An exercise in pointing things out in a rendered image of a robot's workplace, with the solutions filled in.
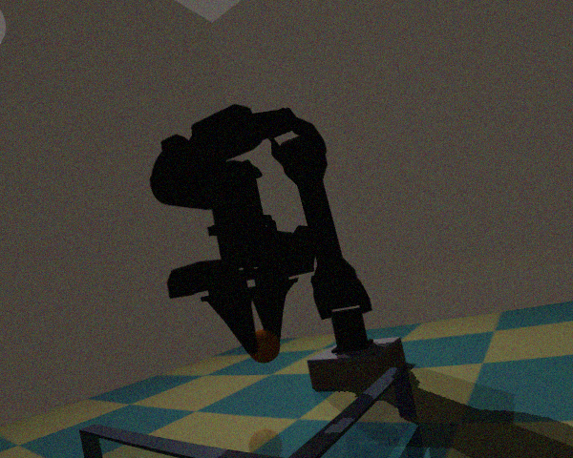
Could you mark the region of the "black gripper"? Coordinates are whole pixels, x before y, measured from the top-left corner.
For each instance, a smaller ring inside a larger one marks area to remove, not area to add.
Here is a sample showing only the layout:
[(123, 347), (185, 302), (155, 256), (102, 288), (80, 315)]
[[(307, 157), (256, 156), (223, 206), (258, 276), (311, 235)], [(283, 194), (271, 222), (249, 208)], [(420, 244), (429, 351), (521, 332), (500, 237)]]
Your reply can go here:
[[(280, 341), (286, 295), (298, 281), (288, 277), (314, 272), (314, 266), (286, 270), (257, 260), (257, 255), (256, 265), (242, 266), (241, 243), (248, 219), (256, 219), (258, 228), (266, 228), (266, 221), (272, 217), (264, 215), (261, 206), (235, 207), (215, 214), (214, 225), (208, 227), (208, 232), (209, 236), (217, 236), (221, 259), (172, 269), (167, 284), (170, 299), (208, 290), (209, 296), (201, 297), (201, 301), (212, 306), (246, 352), (257, 353), (251, 301), (263, 329), (274, 333)], [(246, 281), (250, 280), (255, 281), (255, 286), (247, 288)]]

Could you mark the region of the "see-through grey ball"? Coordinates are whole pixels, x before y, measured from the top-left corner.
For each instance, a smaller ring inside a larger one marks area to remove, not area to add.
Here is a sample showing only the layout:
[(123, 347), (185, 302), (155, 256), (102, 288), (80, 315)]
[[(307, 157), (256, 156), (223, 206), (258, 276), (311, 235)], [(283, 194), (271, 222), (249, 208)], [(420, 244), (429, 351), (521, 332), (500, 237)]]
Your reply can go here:
[(250, 438), (248, 450), (249, 453), (279, 457), (282, 452), (282, 440), (274, 430), (262, 428)]

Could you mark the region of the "dark brown ball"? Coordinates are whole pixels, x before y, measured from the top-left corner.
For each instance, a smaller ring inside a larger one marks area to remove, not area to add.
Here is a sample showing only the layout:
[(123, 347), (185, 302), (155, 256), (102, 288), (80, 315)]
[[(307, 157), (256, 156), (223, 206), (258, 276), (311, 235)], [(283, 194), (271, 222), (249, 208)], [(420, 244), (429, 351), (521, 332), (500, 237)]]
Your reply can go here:
[(268, 363), (278, 356), (280, 351), (280, 341), (278, 337), (268, 330), (255, 332), (258, 344), (257, 353), (249, 353), (252, 359), (259, 363)]

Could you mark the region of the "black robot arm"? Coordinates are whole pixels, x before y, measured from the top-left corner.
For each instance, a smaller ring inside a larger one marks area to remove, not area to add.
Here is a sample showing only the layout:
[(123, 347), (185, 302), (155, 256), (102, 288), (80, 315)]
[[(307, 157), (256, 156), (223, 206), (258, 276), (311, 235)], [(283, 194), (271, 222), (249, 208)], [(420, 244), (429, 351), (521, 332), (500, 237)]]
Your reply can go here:
[[(228, 160), (268, 138), (271, 155), (298, 187), (308, 226), (282, 232), (273, 219), (266, 221), (266, 228), (248, 219), (242, 266), (260, 260), (297, 271), (313, 268), (316, 258), (313, 297), (321, 319), (331, 318), (337, 344), (331, 353), (367, 349), (373, 339), (367, 339), (362, 314), (372, 311), (371, 300), (342, 256), (323, 181), (327, 146), (314, 124), (296, 117), (290, 108), (253, 114), (249, 107), (234, 104), (193, 124), (191, 130), (189, 140), (174, 134), (161, 142), (150, 177), (155, 198), (168, 205), (212, 209), (213, 216), (235, 207), (262, 207), (256, 180), (262, 172), (248, 160)], [(281, 146), (275, 141), (291, 131), (298, 136)], [(332, 312), (356, 305), (360, 307)]]

